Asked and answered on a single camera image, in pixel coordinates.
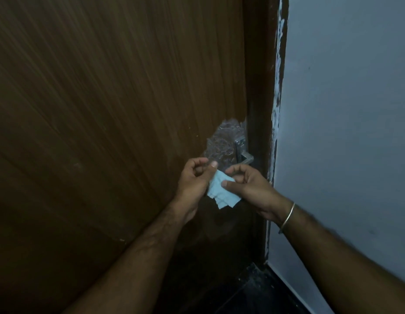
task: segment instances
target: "hand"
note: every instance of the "hand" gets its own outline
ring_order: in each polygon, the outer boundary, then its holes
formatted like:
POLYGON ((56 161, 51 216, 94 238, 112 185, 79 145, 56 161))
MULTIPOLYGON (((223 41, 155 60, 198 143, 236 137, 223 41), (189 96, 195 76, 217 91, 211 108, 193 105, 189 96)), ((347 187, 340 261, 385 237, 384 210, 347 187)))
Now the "hand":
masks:
POLYGON ((262 174, 245 164, 232 165, 225 173, 236 182, 222 181, 221 186, 235 193, 257 207, 257 213, 263 218, 281 226, 287 218, 292 202, 278 193, 262 174))
POLYGON ((178 190, 171 205, 184 217, 185 224, 194 218, 198 202, 217 171, 216 161, 204 167, 206 163, 208 163, 206 157, 189 159, 179 178, 178 190))

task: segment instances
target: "folded tissue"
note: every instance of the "folded tissue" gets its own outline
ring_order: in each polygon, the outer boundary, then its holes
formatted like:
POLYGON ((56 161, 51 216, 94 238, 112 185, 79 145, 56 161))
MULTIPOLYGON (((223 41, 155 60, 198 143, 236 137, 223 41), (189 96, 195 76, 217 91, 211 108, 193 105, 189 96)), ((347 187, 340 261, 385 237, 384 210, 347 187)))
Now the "folded tissue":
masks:
POLYGON ((219 209, 225 206, 234 207, 239 202, 239 200, 241 200, 239 196, 221 187, 221 182, 223 180, 234 182, 234 179, 232 177, 227 176, 221 171, 217 171, 210 181, 207 193, 208 197, 215 199, 219 209))

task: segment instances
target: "bracelet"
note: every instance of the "bracelet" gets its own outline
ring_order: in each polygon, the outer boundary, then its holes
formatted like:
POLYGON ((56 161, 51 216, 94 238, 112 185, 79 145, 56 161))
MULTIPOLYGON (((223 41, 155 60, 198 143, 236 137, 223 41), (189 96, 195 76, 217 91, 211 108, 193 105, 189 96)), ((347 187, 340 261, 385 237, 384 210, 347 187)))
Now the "bracelet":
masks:
POLYGON ((283 222, 281 228, 279 229, 278 234, 282 233, 283 227, 285 226, 286 222, 288 221, 289 217, 291 216, 292 211, 294 210, 294 207, 295 207, 295 202, 292 204, 291 211, 289 212, 288 217, 285 219, 285 221, 283 222))

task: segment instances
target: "white wall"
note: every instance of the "white wall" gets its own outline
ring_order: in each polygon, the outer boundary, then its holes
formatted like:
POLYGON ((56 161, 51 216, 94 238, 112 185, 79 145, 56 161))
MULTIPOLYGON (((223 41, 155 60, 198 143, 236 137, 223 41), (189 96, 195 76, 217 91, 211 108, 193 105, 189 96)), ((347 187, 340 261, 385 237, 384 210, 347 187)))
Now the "white wall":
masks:
MULTIPOLYGON (((275 187, 405 280, 405 0, 290 0, 275 187)), ((277 230, 270 266, 331 313, 277 230)))

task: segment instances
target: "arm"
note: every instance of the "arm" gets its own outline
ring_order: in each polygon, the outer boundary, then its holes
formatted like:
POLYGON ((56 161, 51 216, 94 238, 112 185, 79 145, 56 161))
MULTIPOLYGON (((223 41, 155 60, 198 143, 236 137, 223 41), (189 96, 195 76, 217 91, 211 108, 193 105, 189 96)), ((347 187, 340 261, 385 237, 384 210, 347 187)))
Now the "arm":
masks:
POLYGON ((197 158, 186 163, 174 200, 65 314, 152 312, 179 232, 195 216, 216 172, 217 163, 205 169, 207 162, 197 158))
MULTIPOLYGON (((235 182, 223 187, 257 206, 258 213, 281 227, 292 201, 279 194, 254 168, 226 170, 235 182)), ((297 205, 283 233, 334 312, 405 313, 405 283, 335 237, 297 205)))

